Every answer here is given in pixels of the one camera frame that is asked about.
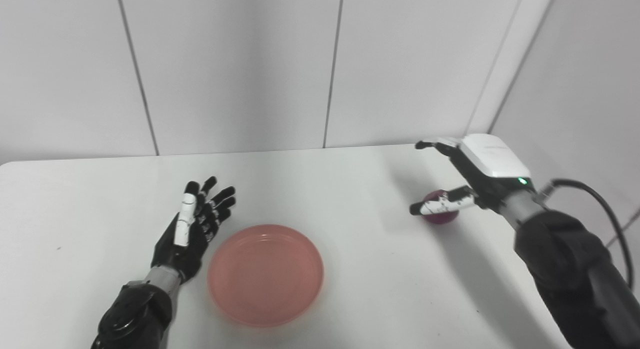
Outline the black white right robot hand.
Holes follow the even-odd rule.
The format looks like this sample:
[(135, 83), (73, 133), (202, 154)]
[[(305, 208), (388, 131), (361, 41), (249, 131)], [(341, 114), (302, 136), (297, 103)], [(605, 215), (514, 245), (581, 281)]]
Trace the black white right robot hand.
[(496, 135), (437, 137), (414, 145), (416, 150), (428, 147), (448, 157), (467, 184), (412, 203), (409, 213), (413, 216), (434, 217), (473, 206), (499, 213), (513, 194), (535, 192), (530, 170)]

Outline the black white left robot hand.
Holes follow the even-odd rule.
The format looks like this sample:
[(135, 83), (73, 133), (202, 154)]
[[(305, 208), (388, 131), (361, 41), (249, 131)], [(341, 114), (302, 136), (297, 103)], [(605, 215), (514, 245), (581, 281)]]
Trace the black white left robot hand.
[(236, 204), (233, 186), (208, 197), (217, 182), (217, 178), (211, 176), (204, 183), (189, 181), (186, 184), (179, 211), (154, 246), (152, 268), (174, 270), (181, 283), (198, 274), (210, 242)]

